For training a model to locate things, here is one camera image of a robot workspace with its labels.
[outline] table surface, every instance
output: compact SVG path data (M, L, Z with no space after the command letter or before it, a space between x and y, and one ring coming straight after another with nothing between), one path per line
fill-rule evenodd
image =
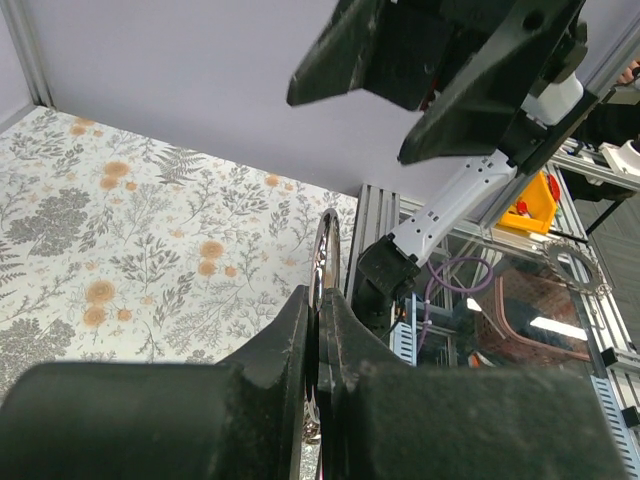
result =
M357 204L45 108L0 136L0 185L0 400L41 362L224 358L308 284L327 207L346 273Z

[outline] white wall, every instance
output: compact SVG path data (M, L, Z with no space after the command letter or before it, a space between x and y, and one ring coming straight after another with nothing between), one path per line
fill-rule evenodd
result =
M366 92L285 103L336 1L25 0L63 111L334 190L427 200L458 165L396 162L417 114Z
M27 82L0 12L0 125L30 103Z

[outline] metal gear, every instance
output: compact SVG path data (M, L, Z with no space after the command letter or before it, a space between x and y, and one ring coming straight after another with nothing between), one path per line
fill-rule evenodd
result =
M592 255L580 250L574 244L565 241L547 242L542 251L549 268L551 268L571 290L598 297L602 297L611 292L611 287L606 283L600 268L598 268L597 260ZM562 266L560 260L561 255L568 255L582 262L589 280L586 282L580 281L571 273L567 272Z

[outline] red object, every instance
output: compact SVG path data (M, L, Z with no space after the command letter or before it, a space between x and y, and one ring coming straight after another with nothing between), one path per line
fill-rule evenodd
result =
M549 185L549 191L556 203L560 201L560 184L553 175L547 175L547 185Z
M527 213L529 213L529 207L527 207L527 203L523 202L522 200L518 200L516 202L516 212L518 212L518 215L526 215Z

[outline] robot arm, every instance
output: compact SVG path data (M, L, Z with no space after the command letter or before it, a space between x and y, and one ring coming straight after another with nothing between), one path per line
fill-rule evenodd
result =
M460 167L436 200L365 251L354 297L372 331L449 230L516 176L537 172L597 103L574 75L584 0L340 0L292 77L301 105L364 88L422 109L398 156Z

